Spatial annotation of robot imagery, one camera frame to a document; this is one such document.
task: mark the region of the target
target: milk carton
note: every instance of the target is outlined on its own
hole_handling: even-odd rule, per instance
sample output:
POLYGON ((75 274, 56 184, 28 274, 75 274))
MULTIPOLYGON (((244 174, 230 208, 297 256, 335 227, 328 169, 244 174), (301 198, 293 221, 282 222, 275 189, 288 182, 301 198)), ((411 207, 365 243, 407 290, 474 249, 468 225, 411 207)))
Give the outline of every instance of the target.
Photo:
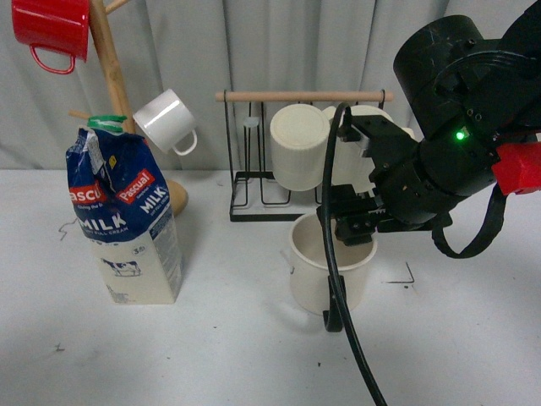
POLYGON ((112 300, 174 303, 183 256, 167 184, 145 139, 81 128, 66 162, 69 195, 112 300))

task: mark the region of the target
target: black metal rack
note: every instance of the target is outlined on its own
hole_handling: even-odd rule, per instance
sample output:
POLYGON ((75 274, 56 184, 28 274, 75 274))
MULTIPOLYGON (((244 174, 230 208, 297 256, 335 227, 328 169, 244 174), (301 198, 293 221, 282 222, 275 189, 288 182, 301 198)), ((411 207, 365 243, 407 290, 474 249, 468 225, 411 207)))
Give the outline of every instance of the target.
MULTIPOLYGON (((282 188, 274 178, 272 171, 266 165, 265 145, 265 102, 378 102, 383 108, 385 101, 392 100, 392 94, 385 90, 377 92, 227 92, 216 93, 216 100, 223 102, 226 118, 227 152, 229 158, 229 173, 232 186, 232 195, 229 205, 229 218, 231 222, 290 222, 302 216, 304 212, 290 212, 284 210, 292 203, 292 194, 303 194, 303 201, 306 203, 307 192, 292 192, 282 188), (235 172, 232 158, 232 132, 229 123, 229 103, 247 102, 249 104, 249 115, 243 123, 243 170, 235 172), (260 116, 252 116, 253 105, 259 103, 260 116), (252 135, 256 137, 257 168, 253 169, 252 162, 252 135), (250 193, 252 180, 259 183, 259 198, 250 193), (283 199, 269 201, 265 196, 265 189, 273 187, 281 189, 283 199), (255 204, 260 205, 263 212, 250 212, 248 209, 255 204)), ((320 186, 313 189, 311 205, 320 205, 320 186)))

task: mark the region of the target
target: wooden mug tree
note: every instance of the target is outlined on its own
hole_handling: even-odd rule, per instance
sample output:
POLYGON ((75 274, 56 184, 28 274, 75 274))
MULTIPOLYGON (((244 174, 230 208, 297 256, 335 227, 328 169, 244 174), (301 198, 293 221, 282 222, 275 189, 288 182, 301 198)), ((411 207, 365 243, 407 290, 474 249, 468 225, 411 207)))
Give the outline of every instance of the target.
MULTIPOLYGON (((112 40, 111 27, 107 15, 122 7, 129 0, 115 0, 105 6, 103 0, 90 0, 89 26, 94 47, 100 60, 101 71, 107 83, 112 110, 119 116, 126 116, 123 123, 125 131, 135 134, 135 122, 131 107, 128 102, 126 86, 117 58, 117 51, 112 40)), ((70 114, 87 118, 85 114, 70 112, 70 114)), ((173 213, 176 216, 188 203, 188 193, 184 187, 171 179, 167 180, 167 187, 171 196, 173 213)))

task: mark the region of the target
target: wooden dowel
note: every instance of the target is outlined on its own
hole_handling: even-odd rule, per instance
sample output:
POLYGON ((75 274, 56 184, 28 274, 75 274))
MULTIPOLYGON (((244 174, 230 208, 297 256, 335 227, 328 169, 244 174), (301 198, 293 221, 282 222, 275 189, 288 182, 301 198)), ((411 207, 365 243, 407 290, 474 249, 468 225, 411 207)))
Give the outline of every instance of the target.
POLYGON ((87 112, 80 112, 79 110, 69 110, 68 114, 71 117, 82 118, 83 120, 88 120, 90 115, 87 112))
POLYGON ((123 127, 129 133, 135 133, 135 122, 128 103, 120 62, 112 41, 111 28, 103 0, 90 0, 90 32, 94 39, 96 53, 100 59, 103 77, 107 83, 112 110, 118 116, 126 116, 123 127))
MULTIPOLYGON (((385 92, 385 102, 395 95, 385 92)), ((382 102, 383 91, 218 91, 218 102, 382 102)))
POLYGON ((106 14, 110 14, 116 9, 121 8, 127 2, 129 2, 129 0, 113 0, 109 5, 105 7, 106 14))

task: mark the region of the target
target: black wire on table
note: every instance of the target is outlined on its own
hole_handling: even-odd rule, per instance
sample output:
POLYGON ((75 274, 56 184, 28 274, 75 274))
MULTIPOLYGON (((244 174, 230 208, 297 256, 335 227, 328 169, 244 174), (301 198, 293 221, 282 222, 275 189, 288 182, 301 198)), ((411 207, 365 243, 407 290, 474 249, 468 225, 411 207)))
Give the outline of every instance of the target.
POLYGON ((323 243, 325 246, 325 257, 327 259, 327 266, 329 267, 329 275, 331 276, 331 286, 336 298, 336 303, 344 329, 346 330, 347 339, 352 349, 355 360, 357 361, 358 368, 363 376, 364 383, 369 389, 372 399, 377 406, 386 406, 387 403, 383 398, 383 395, 378 388, 369 365, 364 358, 361 344, 358 341, 355 327, 353 326, 352 318, 347 308, 347 302, 345 299, 342 285, 340 284, 340 275, 338 273, 338 266, 336 264, 336 257, 334 251, 334 245, 332 242, 332 229, 331 229, 331 179, 332 179, 332 165, 334 162, 334 155, 336 149, 336 135, 340 126, 342 114, 345 112, 344 122, 351 122, 351 108, 347 103, 341 103, 335 111, 335 116, 332 120, 331 131, 329 133, 329 139, 327 141, 327 150, 325 153, 325 166, 323 172, 323 184, 322 184, 322 204, 321 204, 321 227, 323 228, 323 243))

